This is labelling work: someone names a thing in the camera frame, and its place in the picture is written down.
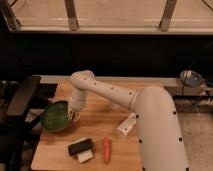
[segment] dark background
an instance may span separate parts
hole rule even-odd
[[[0,16],[0,79],[84,69],[103,76],[179,77],[191,63],[213,75],[213,36],[11,34]]]

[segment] glass panel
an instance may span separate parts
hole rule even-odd
[[[205,0],[213,8],[213,0]],[[178,0],[170,28],[213,28],[213,11],[203,0]]]
[[[7,0],[21,28],[45,31],[65,28],[75,22],[73,9],[65,5],[72,0]],[[160,32],[159,23],[167,0],[73,0],[80,29],[102,28],[151,29]],[[211,28],[213,30],[213,0],[177,0],[170,29]]]
[[[64,0],[17,0],[12,10],[22,26],[68,27]]]
[[[75,0],[80,26],[157,27],[165,0]]]

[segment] cable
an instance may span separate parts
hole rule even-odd
[[[209,5],[208,2],[206,2],[205,0],[201,0],[211,11],[213,11],[213,7],[211,5]]]
[[[10,4],[10,7],[12,7],[13,5],[15,5],[17,1],[18,1],[18,0],[14,0],[14,1]]]

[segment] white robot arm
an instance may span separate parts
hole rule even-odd
[[[70,80],[71,111],[84,107],[90,90],[136,113],[143,171],[189,171],[175,105],[164,88],[126,89],[97,81],[91,71],[75,72]]]

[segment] metal bowl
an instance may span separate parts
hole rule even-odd
[[[180,80],[182,83],[189,87],[199,87],[204,83],[202,75],[192,70],[182,71],[180,74]]]
[[[62,131],[70,123],[67,101],[50,104],[41,115],[41,125],[50,132]]]

